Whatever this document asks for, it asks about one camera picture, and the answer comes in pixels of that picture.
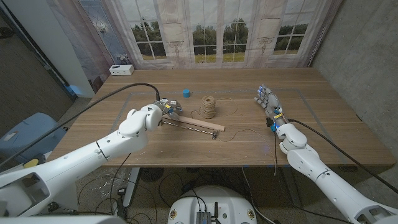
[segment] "ball of twine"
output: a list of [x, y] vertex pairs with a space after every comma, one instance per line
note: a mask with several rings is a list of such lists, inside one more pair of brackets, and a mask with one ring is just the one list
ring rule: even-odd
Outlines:
[[205, 96], [201, 99], [200, 116], [206, 119], [214, 117], [216, 114], [216, 100], [212, 96]]

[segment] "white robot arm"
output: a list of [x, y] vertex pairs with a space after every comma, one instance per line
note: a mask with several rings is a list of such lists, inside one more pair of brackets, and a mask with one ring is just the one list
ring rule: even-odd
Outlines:
[[287, 154], [289, 164], [314, 181], [349, 222], [398, 223], [397, 209], [366, 198], [320, 160], [316, 150], [307, 144], [305, 135], [288, 123], [282, 105], [268, 87], [260, 86], [254, 100], [265, 109], [267, 125], [283, 139], [279, 147]]
[[5, 204], [9, 217], [40, 213], [65, 187], [84, 177], [105, 162], [144, 148], [146, 131], [153, 131], [163, 114], [178, 116], [176, 101], [165, 99], [131, 110], [119, 129], [56, 160], [0, 175], [0, 207]]

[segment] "wooden table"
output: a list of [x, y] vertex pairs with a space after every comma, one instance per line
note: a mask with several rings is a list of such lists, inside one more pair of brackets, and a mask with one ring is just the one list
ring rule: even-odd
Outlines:
[[[212, 70], [136, 70], [132, 76], [109, 77], [93, 100], [130, 83], [146, 82], [155, 85], [161, 98], [176, 99], [183, 107], [183, 116], [200, 107], [203, 96], [211, 95], [216, 102], [216, 116], [206, 121], [225, 126], [219, 139], [208, 134], [189, 131], [164, 124], [148, 133], [149, 143], [134, 152], [125, 166], [134, 167], [241, 167], [273, 166], [274, 133], [266, 127], [264, 110], [253, 100], [258, 86], [265, 83], [282, 102], [288, 118], [304, 122], [331, 138], [340, 148], [368, 166], [390, 166], [396, 160], [375, 137], [355, 112], [332, 89], [328, 82], [312, 68], [294, 69], [212, 69]], [[191, 97], [183, 98], [182, 90], [189, 89]], [[153, 89], [146, 86], [124, 90], [80, 115], [49, 160], [100, 139], [117, 130], [127, 112], [155, 100]], [[196, 113], [195, 119], [205, 120]], [[353, 164], [315, 133], [295, 124], [308, 138], [322, 161], [328, 165]], [[105, 166], [118, 166], [124, 156]], [[277, 146], [278, 164], [286, 165], [287, 157]]]

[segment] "window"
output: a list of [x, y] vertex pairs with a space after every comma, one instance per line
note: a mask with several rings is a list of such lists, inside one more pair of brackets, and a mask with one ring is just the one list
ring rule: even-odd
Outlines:
[[217, 1], [189, 0], [195, 63], [216, 63]]
[[274, 55], [297, 54], [317, 0], [289, 0], [277, 36]]
[[122, 65], [131, 64], [129, 57], [122, 48], [111, 24], [106, 17], [101, 0], [80, 0], [80, 4], [87, 13], [90, 21], [97, 30], [109, 54], [112, 56], [113, 62]]
[[253, 0], [225, 0], [223, 62], [243, 62]]
[[166, 52], [153, 1], [120, 0], [120, 2], [142, 59], [165, 59]]

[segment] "concrete wall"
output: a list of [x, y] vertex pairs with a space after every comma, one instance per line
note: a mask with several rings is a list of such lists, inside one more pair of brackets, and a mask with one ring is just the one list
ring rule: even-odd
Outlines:
[[398, 157], [398, 1], [343, 1], [312, 66]]
[[80, 97], [93, 97], [71, 43], [46, 0], [4, 0], [26, 31]]

